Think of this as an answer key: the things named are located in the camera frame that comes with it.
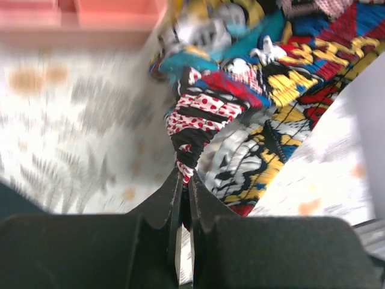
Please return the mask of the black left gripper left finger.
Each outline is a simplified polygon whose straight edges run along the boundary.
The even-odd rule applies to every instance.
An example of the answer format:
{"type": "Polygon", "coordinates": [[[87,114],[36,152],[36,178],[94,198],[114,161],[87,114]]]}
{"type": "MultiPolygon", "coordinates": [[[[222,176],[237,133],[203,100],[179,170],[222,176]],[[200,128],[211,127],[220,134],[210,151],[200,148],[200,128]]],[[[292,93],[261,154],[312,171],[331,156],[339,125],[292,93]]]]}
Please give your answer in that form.
{"type": "Polygon", "coordinates": [[[51,214],[1,186],[2,288],[177,288],[177,169],[126,214],[51,214]]]}

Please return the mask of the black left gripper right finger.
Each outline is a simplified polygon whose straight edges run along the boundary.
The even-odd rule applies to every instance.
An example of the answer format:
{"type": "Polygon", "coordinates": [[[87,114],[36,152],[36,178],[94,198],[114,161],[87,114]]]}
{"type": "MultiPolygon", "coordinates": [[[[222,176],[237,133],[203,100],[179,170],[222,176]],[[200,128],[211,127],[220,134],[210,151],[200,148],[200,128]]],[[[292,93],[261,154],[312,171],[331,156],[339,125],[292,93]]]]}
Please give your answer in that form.
{"type": "Polygon", "coordinates": [[[189,182],[194,288],[383,288],[384,262],[335,217],[241,217],[189,182]]]}

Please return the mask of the colourful comic print shorts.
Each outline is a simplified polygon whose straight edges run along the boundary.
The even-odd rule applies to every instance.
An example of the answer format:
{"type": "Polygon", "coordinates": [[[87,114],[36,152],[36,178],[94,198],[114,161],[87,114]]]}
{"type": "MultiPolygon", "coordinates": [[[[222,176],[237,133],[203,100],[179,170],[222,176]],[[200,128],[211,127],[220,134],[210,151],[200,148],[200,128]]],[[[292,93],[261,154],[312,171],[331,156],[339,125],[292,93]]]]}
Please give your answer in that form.
{"type": "Polygon", "coordinates": [[[188,182],[214,149],[206,188],[248,215],[333,103],[346,74],[384,45],[383,1],[174,1],[150,74],[176,102],[165,115],[188,182]]]}

